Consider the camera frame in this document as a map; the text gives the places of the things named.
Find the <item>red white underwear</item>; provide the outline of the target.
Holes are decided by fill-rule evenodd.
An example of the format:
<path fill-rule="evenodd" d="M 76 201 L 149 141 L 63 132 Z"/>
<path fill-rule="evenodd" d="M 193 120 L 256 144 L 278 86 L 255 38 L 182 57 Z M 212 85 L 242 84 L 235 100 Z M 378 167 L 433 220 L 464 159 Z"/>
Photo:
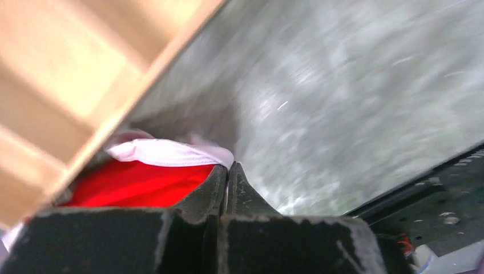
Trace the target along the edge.
<path fill-rule="evenodd" d="M 104 151 L 109 160 L 42 208 L 171 207 L 201 186 L 213 168 L 230 169 L 235 159 L 229 149 L 197 134 L 170 140 L 137 129 L 114 133 Z"/>

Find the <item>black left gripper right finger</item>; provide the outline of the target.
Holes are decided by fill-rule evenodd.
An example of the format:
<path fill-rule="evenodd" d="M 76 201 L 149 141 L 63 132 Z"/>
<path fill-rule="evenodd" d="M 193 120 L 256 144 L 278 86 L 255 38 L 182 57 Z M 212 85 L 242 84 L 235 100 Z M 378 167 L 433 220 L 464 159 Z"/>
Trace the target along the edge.
<path fill-rule="evenodd" d="M 386 273 L 370 227 L 343 216 L 283 216 L 248 183 L 228 177 L 219 223 L 220 273 Z"/>

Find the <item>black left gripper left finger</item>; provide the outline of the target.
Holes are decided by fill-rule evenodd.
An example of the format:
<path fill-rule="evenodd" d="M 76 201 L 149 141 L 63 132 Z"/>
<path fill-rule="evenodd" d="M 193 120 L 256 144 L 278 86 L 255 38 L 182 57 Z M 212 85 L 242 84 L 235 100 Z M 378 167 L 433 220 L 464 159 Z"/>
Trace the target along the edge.
<path fill-rule="evenodd" d="M 34 216 L 2 273 L 215 273 L 227 170 L 170 208 L 56 208 Z"/>

